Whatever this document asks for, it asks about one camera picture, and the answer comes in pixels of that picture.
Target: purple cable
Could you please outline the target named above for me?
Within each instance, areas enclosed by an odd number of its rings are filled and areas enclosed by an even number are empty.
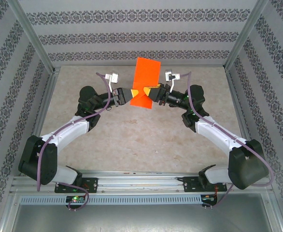
[[[245,147],[248,151],[250,151],[252,154],[254,154],[260,161],[263,162],[263,164],[265,164],[265,166],[268,168],[269,173],[270,173],[270,180],[268,183],[265,184],[252,184],[251,186],[255,186],[255,187],[266,187],[268,185],[271,185],[272,182],[274,181],[274,172],[272,170],[272,168],[269,166],[269,164],[259,155],[257,154],[255,151],[253,151],[250,147],[248,147],[246,144],[244,144],[243,142],[239,141],[238,139],[235,139],[232,135],[230,135],[227,131],[225,131],[223,128],[219,127],[217,124],[210,122],[209,120],[207,120],[206,118],[204,118],[203,116],[201,116],[194,108],[193,106],[193,102],[192,102],[192,98],[191,98],[191,88],[190,88],[190,82],[191,82],[191,72],[187,73],[187,74],[183,74],[180,75],[180,77],[185,77],[188,76],[188,96],[189,96],[189,102],[190,102],[190,106],[194,112],[195,115],[197,115],[200,119],[204,120],[205,122],[209,123],[210,125],[218,128],[221,132],[223,132],[225,135],[227,135],[229,138],[235,140],[235,142],[237,142],[238,144],[242,145],[243,147]],[[225,193],[225,195],[220,199],[220,201],[216,204],[218,205],[227,195],[228,193],[232,190],[232,188],[234,187],[234,185],[232,184],[229,189],[227,190],[227,192]]]
[[[69,202],[69,205],[68,205],[68,208],[69,208],[69,210],[74,210],[74,211],[77,211],[77,210],[80,210],[80,209],[82,209],[82,208],[84,208],[85,207],[85,205],[88,203],[88,201],[89,201],[89,193],[88,193],[88,191],[86,190],[86,189],[84,189],[84,188],[81,188],[81,187],[78,187],[78,186],[74,186],[74,185],[69,185],[69,184],[66,184],[66,183],[59,183],[59,184],[61,184],[61,185],[65,185],[65,186],[68,186],[68,187],[71,187],[71,188],[74,188],[74,189],[80,189],[80,190],[82,190],[82,191],[84,191],[85,192],[85,195],[86,195],[86,197],[87,197],[87,200],[79,207],[79,208],[77,208],[77,209],[72,209],[70,206],[71,206],[71,203],[72,203],[72,201],[70,201]]]
[[[106,88],[107,88],[107,91],[108,91],[108,101],[107,101],[106,105],[104,106],[104,108],[102,108],[100,111],[98,111],[98,112],[96,112],[96,113],[94,113],[94,114],[92,114],[92,115],[88,115],[88,116],[86,116],[86,117],[82,117],[82,118],[80,118],[80,119],[78,119],[78,120],[76,120],[76,121],[74,121],[74,122],[70,122],[70,123],[64,125],[63,127],[59,128],[52,136],[50,136],[50,137],[46,140],[46,142],[44,143],[43,147],[41,148],[40,156],[39,156],[39,161],[38,161],[38,164],[37,164],[37,183],[36,183],[36,190],[37,190],[38,192],[39,192],[40,189],[41,189],[41,165],[42,165],[42,157],[43,157],[43,152],[44,152],[44,150],[45,150],[47,144],[53,139],[54,136],[56,136],[59,132],[61,132],[61,131],[62,131],[63,129],[65,129],[66,127],[69,127],[69,126],[72,125],[73,123],[78,123],[78,122],[80,122],[80,121],[82,121],[82,120],[85,120],[85,119],[87,119],[87,118],[90,118],[90,117],[94,117],[94,116],[96,116],[96,115],[99,115],[99,114],[102,113],[104,110],[106,110],[106,108],[107,108],[108,105],[109,105],[109,102],[110,102],[110,100],[111,100],[111,91],[110,91],[110,89],[109,89],[109,86],[108,86],[107,82],[105,81],[105,76],[102,75],[102,74],[99,74],[98,72],[96,73],[96,75],[98,75],[98,76],[99,76],[100,78],[102,78],[102,80],[104,81],[104,84],[105,84],[105,86],[106,86]]]

